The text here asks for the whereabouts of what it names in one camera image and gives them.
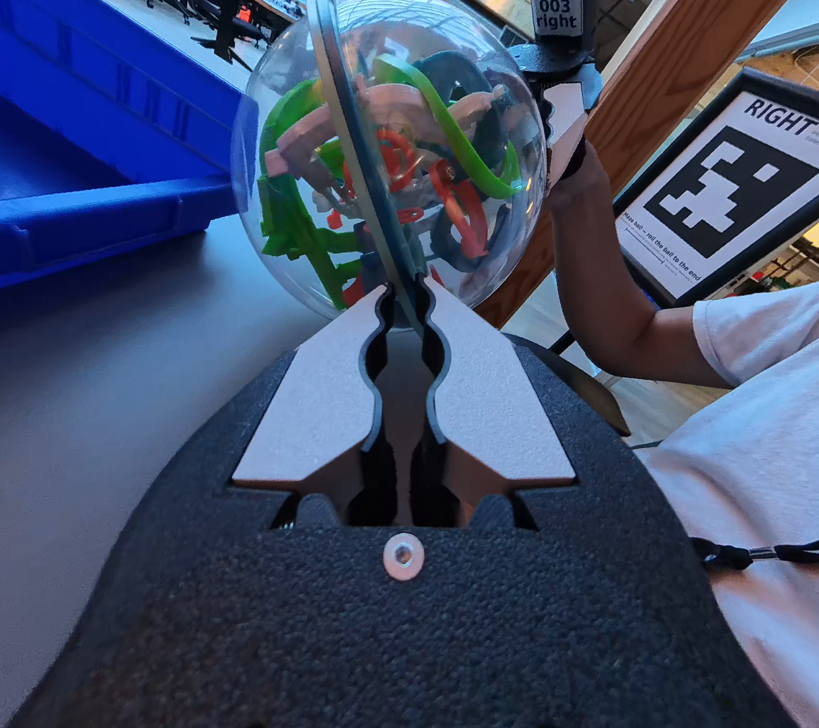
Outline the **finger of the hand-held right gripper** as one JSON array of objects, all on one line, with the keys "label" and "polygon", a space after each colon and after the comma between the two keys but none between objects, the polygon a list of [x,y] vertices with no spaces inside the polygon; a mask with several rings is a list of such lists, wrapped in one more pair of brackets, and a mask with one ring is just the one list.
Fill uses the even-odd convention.
[{"label": "finger of the hand-held right gripper", "polygon": [[547,112],[544,127],[548,151],[548,183],[564,175],[584,136],[588,114],[579,80],[564,81],[543,91]]}]

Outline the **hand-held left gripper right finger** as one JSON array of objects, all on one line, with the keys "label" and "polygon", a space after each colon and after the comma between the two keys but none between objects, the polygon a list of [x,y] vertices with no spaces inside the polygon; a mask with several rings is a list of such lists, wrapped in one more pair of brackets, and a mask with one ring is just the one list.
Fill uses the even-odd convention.
[{"label": "hand-held left gripper right finger", "polygon": [[415,308],[433,375],[415,449],[415,521],[462,522],[487,496],[574,484],[514,344],[430,275],[415,279]]}]

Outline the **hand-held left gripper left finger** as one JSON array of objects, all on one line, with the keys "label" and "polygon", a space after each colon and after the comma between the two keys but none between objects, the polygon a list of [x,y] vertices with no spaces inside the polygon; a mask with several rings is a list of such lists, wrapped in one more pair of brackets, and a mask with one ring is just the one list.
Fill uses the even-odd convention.
[{"label": "hand-held left gripper left finger", "polygon": [[383,426],[394,293],[378,285],[302,343],[232,474],[249,489],[326,496],[340,514],[365,488],[362,457]]}]

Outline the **clear maze ball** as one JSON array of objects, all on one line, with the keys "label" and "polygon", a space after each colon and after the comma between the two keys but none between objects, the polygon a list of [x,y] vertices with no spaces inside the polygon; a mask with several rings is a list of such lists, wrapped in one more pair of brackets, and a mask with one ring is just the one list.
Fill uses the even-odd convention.
[{"label": "clear maze ball", "polygon": [[443,0],[305,0],[242,94],[232,187],[265,268],[334,319],[415,279],[479,311],[546,189],[543,126],[509,50]]}]

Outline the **person's right forearm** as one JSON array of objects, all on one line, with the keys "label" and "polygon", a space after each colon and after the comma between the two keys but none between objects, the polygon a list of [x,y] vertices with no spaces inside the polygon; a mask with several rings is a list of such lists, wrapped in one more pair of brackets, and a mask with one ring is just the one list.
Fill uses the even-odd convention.
[{"label": "person's right forearm", "polygon": [[692,307],[656,310],[622,257],[608,189],[548,199],[558,296],[586,356],[625,378],[727,389],[694,333]]}]

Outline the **person's right hand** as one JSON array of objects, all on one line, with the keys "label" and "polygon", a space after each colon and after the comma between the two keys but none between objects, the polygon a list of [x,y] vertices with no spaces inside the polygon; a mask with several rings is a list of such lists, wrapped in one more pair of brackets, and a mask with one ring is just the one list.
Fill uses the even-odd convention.
[{"label": "person's right hand", "polygon": [[578,205],[591,205],[598,210],[613,212],[609,175],[587,139],[581,139],[563,175],[550,184],[546,198],[550,213]]}]

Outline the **framed tag sign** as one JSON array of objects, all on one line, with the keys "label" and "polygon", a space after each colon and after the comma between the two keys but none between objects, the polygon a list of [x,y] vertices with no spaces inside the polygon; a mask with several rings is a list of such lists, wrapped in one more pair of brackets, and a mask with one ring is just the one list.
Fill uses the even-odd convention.
[{"label": "framed tag sign", "polygon": [[660,309],[719,292],[817,209],[818,91],[751,68],[613,205],[630,275]]}]

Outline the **blue plastic bin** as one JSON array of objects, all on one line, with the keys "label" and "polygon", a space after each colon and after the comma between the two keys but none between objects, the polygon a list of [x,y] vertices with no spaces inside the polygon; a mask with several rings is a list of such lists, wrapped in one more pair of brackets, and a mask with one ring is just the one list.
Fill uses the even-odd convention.
[{"label": "blue plastic bin", "polygon": [[241,91],[105,0],[1,0],[1,282],[237,213]]}]

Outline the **wooden post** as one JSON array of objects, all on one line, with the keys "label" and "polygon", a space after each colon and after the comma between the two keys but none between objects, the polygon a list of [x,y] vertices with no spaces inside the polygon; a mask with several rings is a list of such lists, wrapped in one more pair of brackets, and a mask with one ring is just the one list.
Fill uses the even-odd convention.
[{"label": "wooden post", "polygon": [[613,195],[788,0],[653,0],[604,69],[586,137]]}]

